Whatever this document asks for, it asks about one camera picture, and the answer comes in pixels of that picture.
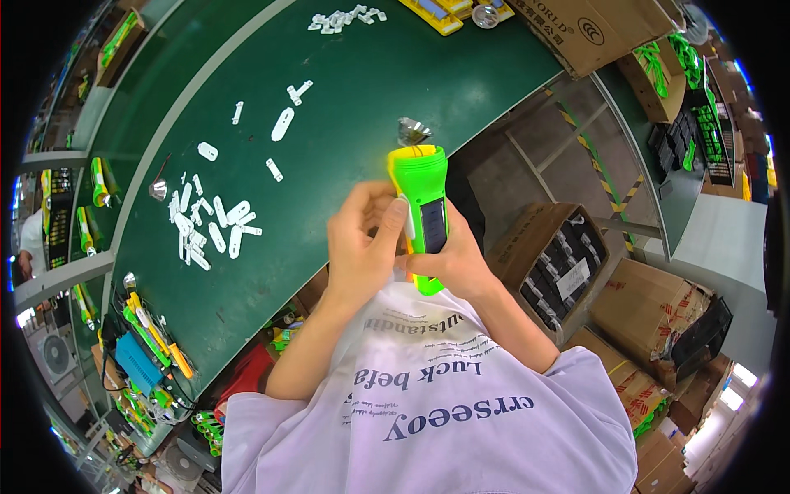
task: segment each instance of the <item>hand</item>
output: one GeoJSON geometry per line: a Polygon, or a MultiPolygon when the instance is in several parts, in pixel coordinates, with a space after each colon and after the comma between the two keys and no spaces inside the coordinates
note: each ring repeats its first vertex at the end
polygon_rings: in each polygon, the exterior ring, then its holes
{"type": "Polygon", "coordinates": [[[340,211],[326,222],[329,285],[324,299],[348,315],[382,289],[392,273],[408,214],[408,203],[394,195],[390,182],[357,183],[340,211]],[[378,227],[375,238],[367,234],[373,227],[378,227]]]}
{"type": "Polygon", "coordinates": [[[464,300],[484,295],[498,283],[488,269],[466,219],[447,200],[450,234],[438,254],[399,255],[395,266],[404,271],[436,277],[453,295],[464,300]]]}

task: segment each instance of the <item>label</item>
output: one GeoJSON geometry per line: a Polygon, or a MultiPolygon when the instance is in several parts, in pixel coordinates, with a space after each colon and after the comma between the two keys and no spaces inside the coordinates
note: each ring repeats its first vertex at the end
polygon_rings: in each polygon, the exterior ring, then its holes
{"type": "Polygon", "coordinates": [[[559,290],[560,298],[563,300],[568,298],[570,294],[582,286],[589,277],[590,268],[587,266],[587,258],[582,258],[581,261],[576,263],[576,266],[557,281],[557,289],[559,290]]]}

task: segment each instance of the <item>yellow black warning tape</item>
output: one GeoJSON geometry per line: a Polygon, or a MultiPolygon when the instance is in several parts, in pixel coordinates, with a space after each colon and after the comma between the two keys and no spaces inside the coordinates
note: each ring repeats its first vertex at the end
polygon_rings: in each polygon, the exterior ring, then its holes
{"type": "MultiPolygon", "coordinates": [[[[550,89],[545,89],[544,93],[546,96],[551,96],[554,94],[550,89]]],[[[561,101],[555,101],[554,103],[555,108],[559,111],[562,118],[568,122],[571,130],[574,132],[578,128],[578,124],[576,124],[576,120],[570,114],[570,110],[568,110],[565,104],[561,101]]],[[[598,151],[595,149],[592,141],[590,141],[589,136],[586,132],[582,132],[577,138],[579,144],[581,144],[585,150],[587,151],[587,156],[590,159],[590,163],[592,164],[592,168],[596,171],[598,175],[598,180],[600,181],[600,185],[603,187],[604,192],[606,192],[607,197],[609,198],[609,205],[611,206],[612,210],[612,219],[617,219],[617,217],[621,217],[624,221],[628,221],[628,217],[624,213],[626,206],[628,205],[628,201],[636,194],[639,186],[645,180],[642,175],[639,175],[637,182],[631,187],[631,190],[628,191],[628,195],[620,201],[619,195],[617,194],[617,190],[615,189],[614,185],[612,184],[611,180],[609,179],[609,174],[606,171],[606,168],[600,161],[598,156],[598,151]]],[[[626,242],[626,249],[628,250],[628,255],[631,258],[634,258],[634,237],[628,233],[623,232],[623,239],[626,242]]]]}

